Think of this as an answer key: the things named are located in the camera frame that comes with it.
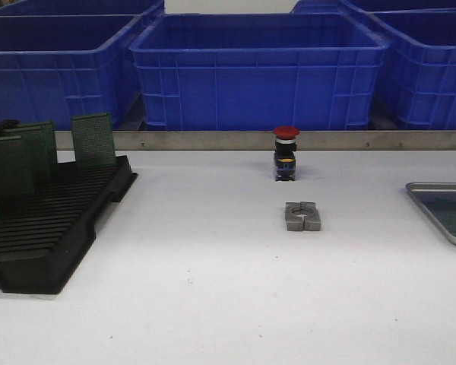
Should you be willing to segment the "blue crate rear left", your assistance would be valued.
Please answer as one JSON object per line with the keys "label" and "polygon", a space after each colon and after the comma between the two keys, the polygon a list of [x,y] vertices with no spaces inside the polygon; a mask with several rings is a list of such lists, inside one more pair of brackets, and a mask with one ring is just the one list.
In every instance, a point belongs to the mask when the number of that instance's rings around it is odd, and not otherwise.
{"label": "blue crate rear left", "polygon": [[164,1],[18,1],[0,7],[0,16],[26,15],[113,15],[156,14],[165,9]]}

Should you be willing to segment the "blue crate front right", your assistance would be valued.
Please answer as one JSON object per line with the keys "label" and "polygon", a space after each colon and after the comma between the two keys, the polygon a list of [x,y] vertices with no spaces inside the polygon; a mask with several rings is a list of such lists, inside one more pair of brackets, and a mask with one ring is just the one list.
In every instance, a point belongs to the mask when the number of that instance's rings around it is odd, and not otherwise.
{"label": "blue crate front right", "polygon": [[456,130],[456,11],[369,17],[388,42],[375,99],[400,129]]}

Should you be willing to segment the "blue crate rear right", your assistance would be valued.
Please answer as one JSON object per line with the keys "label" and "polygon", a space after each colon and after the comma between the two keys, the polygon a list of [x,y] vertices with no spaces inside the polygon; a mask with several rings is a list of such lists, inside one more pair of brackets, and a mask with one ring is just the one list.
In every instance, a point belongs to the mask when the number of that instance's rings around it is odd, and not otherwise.
{"label": "blue crate rear right", "polygon": [[386,11],[456,11],[456,1],[298,1],[292,13],[337,13],[355,11],[373,13]]}

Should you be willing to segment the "green circuit board front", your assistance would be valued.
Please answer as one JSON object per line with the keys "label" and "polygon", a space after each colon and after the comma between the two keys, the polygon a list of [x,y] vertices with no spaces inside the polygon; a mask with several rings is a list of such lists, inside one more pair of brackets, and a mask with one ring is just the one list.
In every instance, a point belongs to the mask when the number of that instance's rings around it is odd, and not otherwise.
{"label": "green circuit board front", "polygon": [[30,159],[21,136],[0,137],[0,198],[32,195]]}

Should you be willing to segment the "red emergency stop button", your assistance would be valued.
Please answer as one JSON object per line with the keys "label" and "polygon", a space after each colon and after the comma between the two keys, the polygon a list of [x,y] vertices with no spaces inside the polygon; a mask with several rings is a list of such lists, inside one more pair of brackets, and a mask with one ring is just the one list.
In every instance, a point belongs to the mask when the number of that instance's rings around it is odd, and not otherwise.
{"label": "red emergency stop button", "polygon": [[296,175],[296,136],[299,130],[293,126],[278,126],[275,134],[274,178],[276,181],[294,181]]}

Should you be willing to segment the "silver metal tray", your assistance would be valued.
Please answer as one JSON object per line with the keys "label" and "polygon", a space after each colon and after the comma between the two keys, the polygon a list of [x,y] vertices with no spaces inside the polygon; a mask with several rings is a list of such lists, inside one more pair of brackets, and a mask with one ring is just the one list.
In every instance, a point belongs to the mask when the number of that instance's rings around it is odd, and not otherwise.
{"label": "silver metal tray", "polygon": [[431,220],[446,239],[456,245],[456,236],[452,236],[423,204],[424,199],[447,198],[456,200],[456,182],[410,182],[406,184],[407,194]]}

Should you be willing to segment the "blue crate front centre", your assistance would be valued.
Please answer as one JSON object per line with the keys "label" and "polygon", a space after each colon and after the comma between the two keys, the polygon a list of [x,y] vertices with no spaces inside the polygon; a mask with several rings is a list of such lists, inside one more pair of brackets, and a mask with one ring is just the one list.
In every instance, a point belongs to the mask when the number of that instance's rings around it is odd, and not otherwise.
{"label": "blue crate front centre", "polygon": [[170,14],[132,44],[166,131],[364,129],[386,43],[343,14]]}

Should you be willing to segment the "green circuit board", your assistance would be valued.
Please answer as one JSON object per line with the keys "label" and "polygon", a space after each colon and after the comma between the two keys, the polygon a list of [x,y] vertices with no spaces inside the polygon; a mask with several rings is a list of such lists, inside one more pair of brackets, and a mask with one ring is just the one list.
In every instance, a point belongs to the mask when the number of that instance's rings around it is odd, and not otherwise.
{"label": "green circuit board", "polygon": [[95,113],[72,117],[71,135],[78,168],[116,165],[110,114]]}
{"label": "green circuit board", "polygon": [[32,195],[30,159],[21,136],[0,137],[0,198]]}
{"label": "green circuit board", "polygon": [[22,137],[35,183],[51,181],[58,165],[53,121],[17,124],[5,129],[2,134]]}
{"label": "green circuit board", "polygon": [[452,236],[456,236],[456,200],[431,198],[424,199],[423,204]]}

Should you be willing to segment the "blue crate front left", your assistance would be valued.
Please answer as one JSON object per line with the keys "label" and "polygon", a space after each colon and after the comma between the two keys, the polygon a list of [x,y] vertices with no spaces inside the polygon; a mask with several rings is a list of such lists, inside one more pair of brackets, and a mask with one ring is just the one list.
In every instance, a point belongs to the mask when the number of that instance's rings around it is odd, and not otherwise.
{"label": "blue crate front left", "polygon": [[53,121],[109,113],[118,126],[140,87],[129,46],[134,15],[0,17],[0,121]]}

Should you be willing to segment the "blue crate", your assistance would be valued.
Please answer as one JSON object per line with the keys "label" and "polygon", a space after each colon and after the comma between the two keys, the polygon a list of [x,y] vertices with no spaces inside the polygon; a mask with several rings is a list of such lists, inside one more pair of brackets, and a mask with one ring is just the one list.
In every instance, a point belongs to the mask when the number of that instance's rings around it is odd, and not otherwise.
{"label": "blue crate", "polygon": [[388,42],[375,99],[400,129],[456,130],[456,11],[369,17]]}
{"label": "blue crate", "polygon": [[386,11],[456,11],[456,1],[298,1],[292,13],[337,13],[355,11],[373,13]]}
{"label": "blue crate", "polygon": [[140,87],[129,46],[134,15],[0,17],[0,121],[53,121],[109,113],[118,126]]}
{"label": "blue crate", "polygon": [[364,129],[386,43],[343,14],[170,14],[132,44],[166,131]]}
{"label": "blue crate", "polygon": [[113,15],[156,14],[165,9],[164,1],[18,1],[0,7],[0,16],[26,15]]}

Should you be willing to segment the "black slotted board rack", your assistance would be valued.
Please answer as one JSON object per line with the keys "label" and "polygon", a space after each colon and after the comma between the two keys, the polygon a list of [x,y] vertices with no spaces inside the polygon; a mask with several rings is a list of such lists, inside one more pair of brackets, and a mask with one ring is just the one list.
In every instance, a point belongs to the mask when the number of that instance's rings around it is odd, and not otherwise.
{"label": "black slotted board rack", "polygon": [[[25,124],[0,122],[5,129]],[[120,202],[136,179],[128,158],[116,165],[80,169],[75,156],[32,195],[0,198],[0,290],[57,294],[96,238],[94,224],[108,204]]]}

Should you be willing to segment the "grey metal clamp block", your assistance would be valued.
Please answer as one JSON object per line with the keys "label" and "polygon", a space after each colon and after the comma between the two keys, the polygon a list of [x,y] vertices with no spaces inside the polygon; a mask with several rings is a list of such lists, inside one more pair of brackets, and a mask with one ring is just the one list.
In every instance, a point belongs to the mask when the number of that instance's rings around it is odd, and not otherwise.
{"label": "grey metal clamp block", "polygon": [[285,221],[288,231],[321,230],[321,218],[315,202],[287,202]]}

